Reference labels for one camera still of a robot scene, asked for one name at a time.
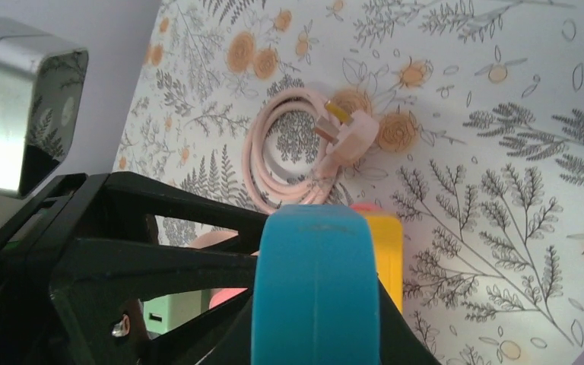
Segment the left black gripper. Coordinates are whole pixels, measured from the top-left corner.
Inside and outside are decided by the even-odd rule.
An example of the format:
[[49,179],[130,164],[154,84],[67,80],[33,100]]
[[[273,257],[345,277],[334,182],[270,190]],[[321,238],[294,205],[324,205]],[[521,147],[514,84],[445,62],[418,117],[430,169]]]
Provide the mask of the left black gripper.
[[[253,255],[158,246],[157,252],[65,252],[49,294],[27,274],[27,256],[87,180],[53,178],[0,226],[0,364],[55,364],[63,334],[76,364],[146,364],[141,301],[168,294],[239,287],[252,290]],[[247,364],[252,302],[198,364]]]

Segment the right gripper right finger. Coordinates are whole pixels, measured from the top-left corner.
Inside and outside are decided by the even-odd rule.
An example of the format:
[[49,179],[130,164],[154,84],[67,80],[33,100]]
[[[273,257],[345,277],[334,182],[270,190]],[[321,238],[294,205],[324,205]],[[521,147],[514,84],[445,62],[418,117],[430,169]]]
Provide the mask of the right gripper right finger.
[[382,365],[440,365],[411,331],[392,298],[379,281],[380,348]]

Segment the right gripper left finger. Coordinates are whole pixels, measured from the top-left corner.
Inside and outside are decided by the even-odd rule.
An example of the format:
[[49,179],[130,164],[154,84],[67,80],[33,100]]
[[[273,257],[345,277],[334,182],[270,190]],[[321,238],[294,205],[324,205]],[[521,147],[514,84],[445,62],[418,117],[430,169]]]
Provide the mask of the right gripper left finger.
[[146,364],[198,364],[220,344],[251,302],[252,290],[223,302],[145,346]]

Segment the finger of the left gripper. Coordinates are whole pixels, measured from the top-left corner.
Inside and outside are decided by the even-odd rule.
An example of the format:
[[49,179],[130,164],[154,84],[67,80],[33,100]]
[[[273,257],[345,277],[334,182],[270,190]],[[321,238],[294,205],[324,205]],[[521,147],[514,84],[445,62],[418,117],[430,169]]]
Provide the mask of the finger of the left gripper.
[[52,193],[68,201],[45,218],[36,252],[157,252],[157,216],[227,228],[238,233],[215,252],[255,252],[266,216],[216,202],[130,172],[54,180]]

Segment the cyan cube socket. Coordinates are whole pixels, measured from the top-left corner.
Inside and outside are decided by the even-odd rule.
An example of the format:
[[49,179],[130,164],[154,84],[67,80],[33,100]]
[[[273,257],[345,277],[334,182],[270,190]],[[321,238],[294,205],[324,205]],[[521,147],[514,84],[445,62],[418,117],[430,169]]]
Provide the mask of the cyan cube socket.
[[367,221],[343,205],[286,205],[264,226],[254,364],[376,364],[379,285]]

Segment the yellow cube socket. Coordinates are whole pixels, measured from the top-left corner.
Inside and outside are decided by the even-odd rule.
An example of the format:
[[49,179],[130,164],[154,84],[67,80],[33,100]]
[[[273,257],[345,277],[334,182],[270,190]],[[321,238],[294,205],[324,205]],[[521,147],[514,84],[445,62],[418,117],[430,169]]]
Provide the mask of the yellow cube socket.
[[378,277],[400,312],[403,310],[403,242],[401,221],[377,205],[353,204],[367,220],[373,238]]

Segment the pink triangular power strip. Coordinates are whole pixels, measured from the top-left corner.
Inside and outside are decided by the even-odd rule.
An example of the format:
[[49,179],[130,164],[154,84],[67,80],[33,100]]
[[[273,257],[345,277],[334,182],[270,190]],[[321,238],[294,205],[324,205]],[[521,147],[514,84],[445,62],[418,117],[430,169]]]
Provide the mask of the pink triangular power strip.
[[216,306],[232,299],[233,297],[246,291],[246,288],[222,288],[222,289],[212,289],[211,298],[209,300],[208,308],[213,309]]

